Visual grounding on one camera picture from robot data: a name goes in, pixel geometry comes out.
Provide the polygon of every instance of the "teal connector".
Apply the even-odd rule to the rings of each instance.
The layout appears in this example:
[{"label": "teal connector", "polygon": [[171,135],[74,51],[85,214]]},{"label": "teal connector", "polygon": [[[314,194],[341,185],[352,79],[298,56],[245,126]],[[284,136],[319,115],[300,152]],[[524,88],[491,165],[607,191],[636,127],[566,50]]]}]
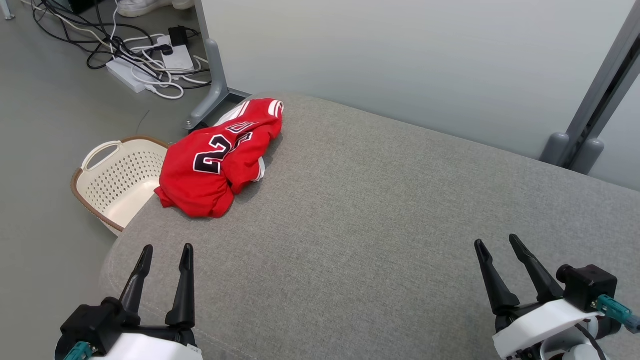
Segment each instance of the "teal connector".
[{"label": "teal connector", "polygon": [[79,343],[76,343],[74,348],[71,349],[67,356],[65,356],[65,360],[87,360],[91,355],[93,355],[91,345],[80,341]]},{"label": "teal connector", "polygon": [[609,318],[623,324],[633,334],[640,332],[640,318],[631,312],[629,308],[608,297],[598,297],[596,309]]}]

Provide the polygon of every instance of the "basket handle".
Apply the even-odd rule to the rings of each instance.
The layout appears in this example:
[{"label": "basket handle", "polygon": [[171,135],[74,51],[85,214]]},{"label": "basket handle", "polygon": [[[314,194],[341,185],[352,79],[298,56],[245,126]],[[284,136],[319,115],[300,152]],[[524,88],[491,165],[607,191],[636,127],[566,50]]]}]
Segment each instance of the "basket handle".
[{"label": "basket handle", "polygon": [[[93,159],[94,156],[98,155],[103,150],[107,149],[108,147],[112,147],[112,146],[116,146],[116,149],[111,154],[107,155],[106,158],[100,160],[100,162],[95,164],[94,166],[92,166],[90,168],[87,167],[89,165],[89,162],[91,162],[91,160]],[[98,145],[94,150],[91,150],[89,155],[86,156],[86,158],[82,162],[82,166],[80,168],[83,171],[91,171],[91,170],[97,168],[103,162],[107,161],[110,157],[112,157],[116,152],[118,152],[118,150],[120,150],[121,147],[122,147],[122,142],[120,142],[120,141],[106,142],[106,143],[104,143],[102,145]]]}]

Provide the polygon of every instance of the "white power strip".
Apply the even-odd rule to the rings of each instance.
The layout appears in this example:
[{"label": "white power strip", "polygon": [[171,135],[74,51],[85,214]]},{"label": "white power strip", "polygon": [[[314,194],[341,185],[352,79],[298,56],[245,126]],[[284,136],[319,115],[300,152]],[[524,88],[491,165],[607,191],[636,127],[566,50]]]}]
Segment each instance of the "white power strip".
[{"label": "white power strip", "polygon": [[[109,69],[110,73],[112,73],[116,78],[125,83],[125,85],[127,85],[131,90],[135,91],[136,94],[139,94],[144,91],[145,84],[139,82],[138,80],[136,80],[136,78],[133,77],[133,75],[131,75],[132,68],[132,64],[127,63],[120,58],[116,58],[107,63],[107,69]],[[136,71],[136,76],[138,76],[142,80],[157,81],[140,69],[136,69],[134,71]]]},{"label": "white power strip", "polygon": [[171,37],[169,36],[159,37],[157,41],[158,45],[169,45],[173,49],[173,54],[171,55],[162,54],[164,66],[167,69],[195,70],[193,60],[191,59],[191,55],[189,55],[189,50],[187,50],[187,45],[173,46],[171,45]]}]

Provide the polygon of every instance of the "cushion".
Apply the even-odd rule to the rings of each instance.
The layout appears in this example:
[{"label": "cushion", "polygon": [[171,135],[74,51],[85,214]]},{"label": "cushion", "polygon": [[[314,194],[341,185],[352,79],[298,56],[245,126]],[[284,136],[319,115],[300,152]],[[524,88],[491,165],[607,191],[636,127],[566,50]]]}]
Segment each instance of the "cushion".
[{"label": "cushion", "polygon": [[[640,193],[332,102],[256,97],[284,102],[264,179],[219,219],[151,198],[102,270],[119,296],[152,244],[140,315],[161,325],[192,243],[205,359],[496,359],[473,241],[535,302],[511,233],[552,274],[614,274],[616,298],[640,311]],[[612,358],[640,352],[628,334],[600,344]]]}]

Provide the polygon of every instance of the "gray floor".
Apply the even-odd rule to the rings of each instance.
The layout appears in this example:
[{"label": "gray floor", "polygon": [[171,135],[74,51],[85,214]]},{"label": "gray floor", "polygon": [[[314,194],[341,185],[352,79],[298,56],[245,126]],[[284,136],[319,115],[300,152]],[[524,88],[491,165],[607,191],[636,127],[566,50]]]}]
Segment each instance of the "gray floor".
[{"label": "gray floor", "polygon": [[[106,69],[88,69],[79,49],[43,33],[28,5],[9,4],[16,19],[0,20],[1,357],[50,359],[60,325],[78,305],[102,298],[98,274],[116,240],[73,197],[71,175],[100,143],[136,132],[166,142],[183,137],[183,119],[208,89],[188,90],[179,101],[136,95]],[[110,21],[114,3],[100,8]],[[118,21],[149,33],[178,24],[199,29],[193,9]],[[48,15],[42,24],[63,34]],[[191,53],[204,56],[194,40]]]}]

